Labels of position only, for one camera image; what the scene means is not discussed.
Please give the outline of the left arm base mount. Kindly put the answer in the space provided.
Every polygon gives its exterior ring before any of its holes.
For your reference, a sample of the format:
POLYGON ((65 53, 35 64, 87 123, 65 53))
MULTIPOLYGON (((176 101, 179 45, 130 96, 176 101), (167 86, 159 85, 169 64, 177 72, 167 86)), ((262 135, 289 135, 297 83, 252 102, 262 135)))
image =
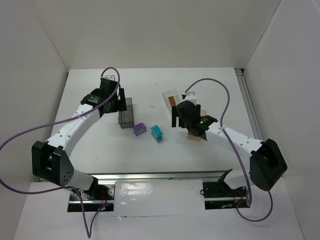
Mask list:
MULTIPOLYGON (((80 196, 83 202, 85 212, 96 212, 99 208, 102 212, 114 211, 115 182, 106 182, 103 184, 104 190, 100 190, 97 196, 90 196, 80 190, 80 196)), ((73 190, 69 195, 67 212, 79 213, 82 211, 80 197, 73 190)))

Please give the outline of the orange lego plate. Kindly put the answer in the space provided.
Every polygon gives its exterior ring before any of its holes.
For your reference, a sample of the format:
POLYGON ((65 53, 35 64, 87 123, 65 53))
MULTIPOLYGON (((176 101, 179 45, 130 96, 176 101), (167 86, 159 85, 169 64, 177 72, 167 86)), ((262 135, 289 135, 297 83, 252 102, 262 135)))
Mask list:
POLYGON ((168 98, 168 100, 169 100, 169 103, 170 103, 170 106, 171 106, 171 107, 176 106, 176 100, 175 100, 175 97, 174 97, 174 96, 170 96, 170 97, 168 98))

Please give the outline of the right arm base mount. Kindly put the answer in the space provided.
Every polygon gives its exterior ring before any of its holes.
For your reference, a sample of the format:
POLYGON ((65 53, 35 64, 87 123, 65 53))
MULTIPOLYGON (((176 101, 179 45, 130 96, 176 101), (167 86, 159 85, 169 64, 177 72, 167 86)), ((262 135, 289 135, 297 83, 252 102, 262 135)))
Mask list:
POLYGON ((218 182, 203 182, 200 195, 204 197, 205 210, 224 210, 249 208, 246 204, 246 187, 231 189, 226 184, 218 182))

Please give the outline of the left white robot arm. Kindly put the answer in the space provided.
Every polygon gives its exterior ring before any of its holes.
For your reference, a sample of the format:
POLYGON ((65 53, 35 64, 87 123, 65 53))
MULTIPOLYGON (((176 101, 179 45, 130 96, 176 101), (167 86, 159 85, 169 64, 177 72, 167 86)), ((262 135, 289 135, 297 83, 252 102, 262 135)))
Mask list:
POLYGON ((73 115, 59 131, 46 141, 36 141, 31 148, 34 176, 60 187, 74 187, 89 198, 99 198, 109 189, 98 179, 76 170, 70 160, 73 149, 104 114, 125 111, 125 92, 114 75, 103 76, 99 88, 87 94, 73 115))

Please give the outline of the teal arch lego brick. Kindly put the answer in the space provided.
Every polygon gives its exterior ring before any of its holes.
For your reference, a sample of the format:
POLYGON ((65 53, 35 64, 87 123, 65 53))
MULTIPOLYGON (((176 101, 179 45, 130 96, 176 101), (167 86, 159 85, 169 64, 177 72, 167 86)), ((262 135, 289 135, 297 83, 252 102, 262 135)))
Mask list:
POLYGON ((162 130, 159 128, 158 125, 154 125, 150 129, 151 129, 151 135, 153 136, 155 141, 157 143, 160 143, 163 140, 163 132, 162 132, 162 130))

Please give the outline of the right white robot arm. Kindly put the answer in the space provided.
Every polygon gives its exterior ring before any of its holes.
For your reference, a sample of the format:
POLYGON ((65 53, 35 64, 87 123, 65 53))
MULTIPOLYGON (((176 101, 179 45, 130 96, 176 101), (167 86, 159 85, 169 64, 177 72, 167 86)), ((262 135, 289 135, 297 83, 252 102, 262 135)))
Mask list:
POLYGON ((278 144, 267 139, 250 138, 230 129, 214 117, 200 115, 200 105, 189 100, 172 108, 172 127, 179 117, 179 126, 186 128, 195 137, 216 143, 230 151, 237 150, 242 160, 249 161, 251 182, 263 191, 270 191, 287 171, 287 163, 278 144))

